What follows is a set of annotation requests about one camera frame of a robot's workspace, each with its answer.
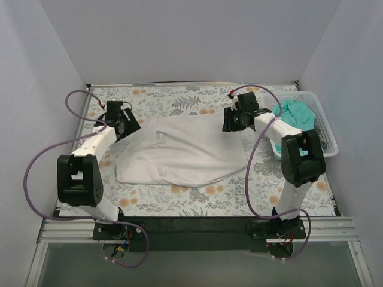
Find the white t shirt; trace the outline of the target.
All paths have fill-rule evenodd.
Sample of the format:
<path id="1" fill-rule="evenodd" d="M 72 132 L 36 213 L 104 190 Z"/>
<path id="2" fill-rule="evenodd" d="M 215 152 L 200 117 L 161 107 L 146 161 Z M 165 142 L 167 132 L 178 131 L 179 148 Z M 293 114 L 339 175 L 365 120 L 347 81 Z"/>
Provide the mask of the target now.
<path id="1" fill-rule="evenodd" d="M 222 113 L 147 120 L 115 160 L 117 181 L 202 187 L 243 170 L 240 134 L 222 126 Z"/>

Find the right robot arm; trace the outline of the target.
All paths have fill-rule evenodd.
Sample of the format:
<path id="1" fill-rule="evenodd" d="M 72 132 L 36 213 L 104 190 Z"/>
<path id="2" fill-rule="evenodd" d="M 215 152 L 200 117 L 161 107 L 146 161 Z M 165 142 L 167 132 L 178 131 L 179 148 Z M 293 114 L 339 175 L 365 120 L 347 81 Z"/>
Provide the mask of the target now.
<path id="1" fill-rule="evenodd" d="M 224 132 L 238 132 L 251 128 L 281 147 L 281 170 L 284 186 L 271 216 L 255 215 L 250 224 L 257 238 L 293 235 L 302 231 L 300 220 L 302 203 L 312 184 L 326 171 L 318 133 L 302 131 L 282 121 L 270 109 L 260 108 L 254 93 L 228 95 L 232 106 L 224 109 Z"/>

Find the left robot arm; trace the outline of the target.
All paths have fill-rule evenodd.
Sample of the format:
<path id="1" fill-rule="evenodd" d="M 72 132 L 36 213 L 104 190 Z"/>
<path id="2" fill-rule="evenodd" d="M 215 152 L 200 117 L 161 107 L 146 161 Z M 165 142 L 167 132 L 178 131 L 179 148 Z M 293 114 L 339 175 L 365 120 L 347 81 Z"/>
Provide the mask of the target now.
<path id="1" fill-rule="evenodd" d="M 57 160 L 57 191 L 61 203 L 79 207 L 96 219 L 110 220 L 107 232 L 114 239 L 127 233 L 127 224 L 119 219 L 120 209 L 104 197 L 99 163 L 111 145 L 140 129 L 126 101 L 106 103 L 106 112 L 93 126 L 92 135 L 70 155 Z"/>

